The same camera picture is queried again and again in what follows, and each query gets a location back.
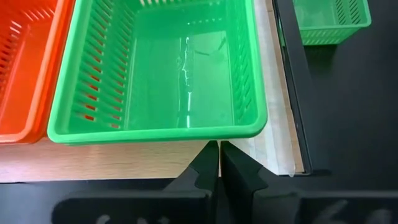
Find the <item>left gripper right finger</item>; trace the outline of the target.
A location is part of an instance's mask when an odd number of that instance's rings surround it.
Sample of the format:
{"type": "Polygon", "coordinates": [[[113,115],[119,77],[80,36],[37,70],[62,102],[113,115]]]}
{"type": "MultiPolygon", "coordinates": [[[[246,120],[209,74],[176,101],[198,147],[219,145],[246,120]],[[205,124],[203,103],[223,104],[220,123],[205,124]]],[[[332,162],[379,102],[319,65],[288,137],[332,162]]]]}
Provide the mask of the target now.
{"type": "Polygon", "coordinates": [[[300,192],[229,141],[221,142],[221,176],[227,192],[242,199],[300,198],[300,192]]]}

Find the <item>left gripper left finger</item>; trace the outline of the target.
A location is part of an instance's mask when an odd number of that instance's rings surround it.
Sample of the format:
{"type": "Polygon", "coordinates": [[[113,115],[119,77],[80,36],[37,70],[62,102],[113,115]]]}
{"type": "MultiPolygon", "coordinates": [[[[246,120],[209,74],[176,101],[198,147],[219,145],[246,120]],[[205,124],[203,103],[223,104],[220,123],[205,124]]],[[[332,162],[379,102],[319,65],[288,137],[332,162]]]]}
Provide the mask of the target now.
{"type": "Polygon", "coordinates": [[[166,191],[201,191],[212,198],[218,185],[219,157],[217,141],[209,141],[188,167],[166,186],[166,191]]]}

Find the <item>green plastic basket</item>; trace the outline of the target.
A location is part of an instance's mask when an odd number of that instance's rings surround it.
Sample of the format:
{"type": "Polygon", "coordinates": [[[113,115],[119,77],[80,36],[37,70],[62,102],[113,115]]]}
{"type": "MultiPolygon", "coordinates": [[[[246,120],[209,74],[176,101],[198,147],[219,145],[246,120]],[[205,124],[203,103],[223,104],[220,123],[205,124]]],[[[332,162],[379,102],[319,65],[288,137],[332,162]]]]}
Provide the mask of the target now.
{"type": "Polygon", "coordinates": [[[250,138],[266,123],[254,0],[75,0],[53,142],[250,138]]]}
{"type": "Polygon", "coordinates": [[[293,0],[303,45],[340,44],[372,19],[368,0],[293,0]]]}

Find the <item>orange plastic basket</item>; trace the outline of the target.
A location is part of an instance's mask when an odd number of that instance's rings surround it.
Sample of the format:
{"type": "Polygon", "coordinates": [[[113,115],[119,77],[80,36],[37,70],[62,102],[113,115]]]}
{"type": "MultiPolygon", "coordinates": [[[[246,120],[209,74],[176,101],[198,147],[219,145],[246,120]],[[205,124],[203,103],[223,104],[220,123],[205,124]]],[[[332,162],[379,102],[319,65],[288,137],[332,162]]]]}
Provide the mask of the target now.
{"type": "Polygon", "coordinates": [[[0,145],[47,135],[75,0],[0,0],[0,145]]]}

